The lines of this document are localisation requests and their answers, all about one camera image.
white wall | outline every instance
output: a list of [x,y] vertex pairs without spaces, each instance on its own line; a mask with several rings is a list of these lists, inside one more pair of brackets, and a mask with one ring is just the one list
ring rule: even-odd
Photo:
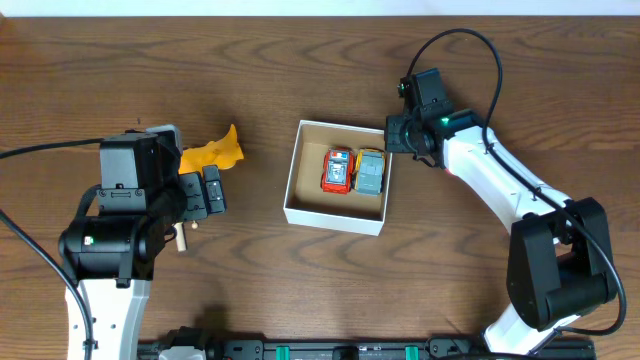
[[0,0],[20,16],[640,15],[640,0]]

wooden table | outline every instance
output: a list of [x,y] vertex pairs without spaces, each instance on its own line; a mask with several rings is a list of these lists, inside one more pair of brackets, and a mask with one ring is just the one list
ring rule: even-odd
[[[638,357],[640,31],[635,18],[8,19],[0,29],[0,150],[173,123],[186,145],[238,127],[246,160],[222,174],[229,211],[166,248],[141,339],[182,325],[271,339],[426,338],[477,333],[507,306],[508,237],[456,178],[397,156],[381,236],[286,223],[282,203],[300,119],[382,128],[422,43],[482,31],[505,79],[492,127],[540,178],[609,217],[627,322],[595,339],[602,359]],[[477,40],[452,36],[418,68],[440,68],[459,108],[484,113],[496,71]],[[56,258],[95,146],[2,161],[0,204]],[[60,359],[64,287],[0,227],[5,359]],[[577,325],[608,326],[617,304]]]

toy car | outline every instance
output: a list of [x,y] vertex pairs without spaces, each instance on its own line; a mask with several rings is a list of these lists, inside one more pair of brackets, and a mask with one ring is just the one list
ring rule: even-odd
[[360,150],[355,171],[354,188],[358,194],[380,194],[384,177],[384,152],[375,149]]
[[329,149],[324,156],[322,191],[346,195],[351,190],[355,157],[348,149]]

green tape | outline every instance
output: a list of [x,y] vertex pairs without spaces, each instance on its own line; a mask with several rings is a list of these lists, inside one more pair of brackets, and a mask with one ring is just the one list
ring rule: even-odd
[[404,348],[407,360],[420,360],[420,351],[417,346],[407,346]]
[[278,347],[276,347],[276,360],[289,360],[289,347],[288,346],[278,346]]

open box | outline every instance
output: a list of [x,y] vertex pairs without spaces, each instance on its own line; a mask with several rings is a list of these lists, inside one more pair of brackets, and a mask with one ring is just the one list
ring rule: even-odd
[[386,154],[382,193],[325,193],[320,187],[324,157],[332,147],[384,149],[384,131],[301,120],[293,149],[284,213],[290,224],[379,235],[384,225],[391,174]]

